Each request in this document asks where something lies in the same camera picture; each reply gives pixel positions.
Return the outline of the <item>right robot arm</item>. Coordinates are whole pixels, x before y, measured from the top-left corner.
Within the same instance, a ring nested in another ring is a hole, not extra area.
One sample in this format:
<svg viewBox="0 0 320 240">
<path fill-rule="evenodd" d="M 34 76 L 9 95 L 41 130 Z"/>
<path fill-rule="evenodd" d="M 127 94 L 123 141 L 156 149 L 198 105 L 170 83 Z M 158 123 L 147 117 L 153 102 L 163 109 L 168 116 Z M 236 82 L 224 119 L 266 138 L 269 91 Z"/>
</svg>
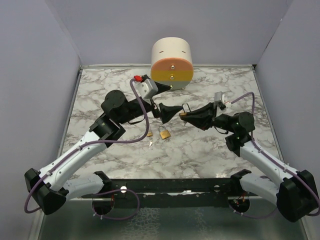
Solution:
<svg viewBox="0 0 320 240">
<path fill-rule="evenodd" d="M 217 114 L 215 103 L 194 111 L 179 114 L 182 121 L 203 131 L 209 128 L 230 133 L 225 138 L 227 148 L 257 167 L 267 177 L 263 180 L 250 171 L 234 174 L 229 189 L 240 196 L 244 192 L 258 195 L 273 203 L 290 222 L 320 214 L 320 198 L 314 176 L 307 170 L 299 171 L 266 152 L 253 138 L 255 120 L 252 113 L 243 111 L 232 116 Z"/>
</svg>

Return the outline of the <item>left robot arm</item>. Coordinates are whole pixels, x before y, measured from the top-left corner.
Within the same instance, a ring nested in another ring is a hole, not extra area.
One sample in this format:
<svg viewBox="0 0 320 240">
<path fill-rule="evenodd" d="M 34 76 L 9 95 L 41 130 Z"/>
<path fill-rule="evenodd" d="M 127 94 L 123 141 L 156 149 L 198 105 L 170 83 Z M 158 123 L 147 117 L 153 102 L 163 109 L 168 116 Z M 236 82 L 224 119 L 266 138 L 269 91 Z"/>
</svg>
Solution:
<svg viewBox="0 0 320 240">
<path fill-rule="evenodd" d="M 180 105 L 166 106 L 153 101 L 155 95 L 171 89 L 168 85 L 149 78 L 141 81 L 131 79 L 129 85 L 135 99 L 127 100 L 125 94 L 118 89 L 108 92 L 101 104 L 103 113 L 74 146 L 47 166 L 39 170 L 30 168 L 25 172 L 28 191 L 24 202 L 25 213 L 41 210 L 50 215 L 59 210 L 66 201 L 77 197 L 90 194 L 106 197 L 111 186 L 103 172 L 95 172 L 85 179 L 71 179 L 71 176 L 111 145 L 134 144 L 146 138 L 150 129 L 149 112 L 165 124 L 182 110 Z M 121 137 L 126 132 L 122 125 L 134 125 L 134 119 L 140 116 L 145 121 L 143 135 L 136 139 L 122 140 Z"/>
</svg>

